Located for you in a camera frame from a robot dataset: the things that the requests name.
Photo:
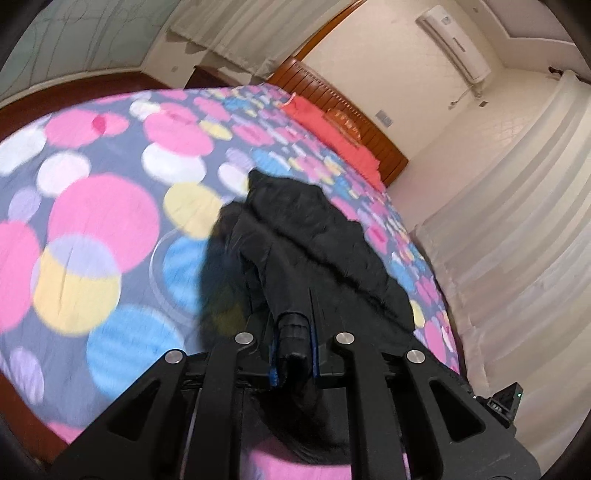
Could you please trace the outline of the black jacket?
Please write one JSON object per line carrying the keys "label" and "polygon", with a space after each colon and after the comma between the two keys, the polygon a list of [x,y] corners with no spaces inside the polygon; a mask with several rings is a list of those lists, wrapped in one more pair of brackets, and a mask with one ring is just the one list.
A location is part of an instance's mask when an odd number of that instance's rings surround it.
{"label": "black jacket", "polygon": [[221,208],[208,240],[198,293],[205,349],[245,327],[276,329],[280,383],[252,399],[270,432],[304,463],[349,462],[346,399],[312,377],[311,302],[315,291],[329,323],[394,352],[417,345],[407,292],[367,243],[362,226],[332,205],[318,186],[259,171],[243,201]]}

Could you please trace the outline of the polka dot bedspread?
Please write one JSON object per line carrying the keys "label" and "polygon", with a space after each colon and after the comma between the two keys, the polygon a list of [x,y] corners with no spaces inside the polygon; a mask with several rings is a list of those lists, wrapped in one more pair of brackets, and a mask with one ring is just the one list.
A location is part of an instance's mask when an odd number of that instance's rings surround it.
{"label": "polka dot bedspread", "polygon": [[105,97],[1,144],[1,372],[73,441],[162,354],[200,351],[198,293],[221,206],[259,169],[322,188],[408,292],[416,336],[458,354],[433,272],[384,192],[281,110],[271,85]]}

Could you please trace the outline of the white air conditioner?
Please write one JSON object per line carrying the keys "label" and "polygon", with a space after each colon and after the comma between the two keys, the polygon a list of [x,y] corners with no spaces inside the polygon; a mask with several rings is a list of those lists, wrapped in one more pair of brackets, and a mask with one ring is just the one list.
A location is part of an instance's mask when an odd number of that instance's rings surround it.
{"label": "white air conditioner", "polygon": [[456,19],[441,5],[425,11],[417,23],[446,52],[467,82],[477,85],[491,73],[480,50]]}

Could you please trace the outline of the wooden headboard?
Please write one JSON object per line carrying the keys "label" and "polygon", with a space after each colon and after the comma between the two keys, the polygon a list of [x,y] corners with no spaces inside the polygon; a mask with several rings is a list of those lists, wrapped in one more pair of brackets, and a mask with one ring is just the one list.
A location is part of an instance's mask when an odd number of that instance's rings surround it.
{"label": "wooden headboard", "polygon": [[266,82],[307,98],[324,112],[332,109],[344,112],[360,131],[361,144],[379,161],[379,172],[386,187],[406,168],[409,160],[390,138],[335,86],[303,62],[288,58]]}

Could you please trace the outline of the beige curtain at wall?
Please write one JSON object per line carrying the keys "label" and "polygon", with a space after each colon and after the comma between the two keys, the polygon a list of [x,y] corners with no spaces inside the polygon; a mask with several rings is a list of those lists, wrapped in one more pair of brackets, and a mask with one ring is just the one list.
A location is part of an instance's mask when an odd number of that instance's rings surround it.
{"label": "beige curtain at wall", "polygon": [[517,436],[542,469],[590,410],[590,87],[566,72],[500,158],[415,231],[467,378],[519,383]]}

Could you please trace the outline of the red pillow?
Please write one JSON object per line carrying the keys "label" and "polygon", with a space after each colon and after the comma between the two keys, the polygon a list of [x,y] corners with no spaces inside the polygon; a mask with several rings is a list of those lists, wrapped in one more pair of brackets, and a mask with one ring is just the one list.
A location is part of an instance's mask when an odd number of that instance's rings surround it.
{"label": "red pillow", "polygon": [[281,110],[337,153],[377,191],[384,192],[386,187],[379,172],[377,158],[367,147],[354,139],[352,134],[346,131],[345,126],[332,118],[331,114],[297,94],[281,105]]}

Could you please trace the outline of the beige curtain by window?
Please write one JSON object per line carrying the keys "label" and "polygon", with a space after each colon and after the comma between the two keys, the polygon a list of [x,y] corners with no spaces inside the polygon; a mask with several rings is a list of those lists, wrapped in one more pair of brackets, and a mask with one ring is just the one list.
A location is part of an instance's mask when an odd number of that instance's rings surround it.
{"label": "beige curtain by window", "polygon": [[338,0],[190,1],[170,31],[254,76],[266,77],[351,4]]}

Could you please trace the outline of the wall socket plate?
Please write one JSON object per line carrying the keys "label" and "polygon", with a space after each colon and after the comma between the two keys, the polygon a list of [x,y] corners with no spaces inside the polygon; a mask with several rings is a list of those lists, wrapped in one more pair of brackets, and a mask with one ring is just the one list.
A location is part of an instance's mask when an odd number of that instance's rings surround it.
{"label": "wall socket plate", "polygon": [[386,128],[389,128],[393,124],[392,119],[384,110],[377,112],[376,117]]}

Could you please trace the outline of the wooden door frame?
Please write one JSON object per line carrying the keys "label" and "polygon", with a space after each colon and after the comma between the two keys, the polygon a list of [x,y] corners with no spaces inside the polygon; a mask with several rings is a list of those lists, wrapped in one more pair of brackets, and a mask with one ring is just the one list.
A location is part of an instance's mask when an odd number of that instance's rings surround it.
{"label": "wooden door frame", "polygon": [[337,28],[339,24],[344,22],[346,18],[349,17],[349,15],[352,15],[353,12],[356,11],[356,9],[359,9],[365,3],[366,0],[355,0],[351,5],[346,6],[345,9],[342,9],[342,11],[340,11],[337,15],[332,17],[331,20],[325,23],[324,26],[318,29],[318,31],[315,32],[314,35],[311,35],[311,37],[308,38],[308,40],[305,41],[304,44],[297,49],[297,51],[294,51],[294,53],[291,54],[291,56],[297,59],[298,61],[304,60],[304,58],[307,57],[308,54],[310,54],[311,51],[314,50],[315,47],[317,47],[318,44],[321,43],[322,40],[324,40],[325,37],[332,32],[332,30],[335,30],[335,28]]}

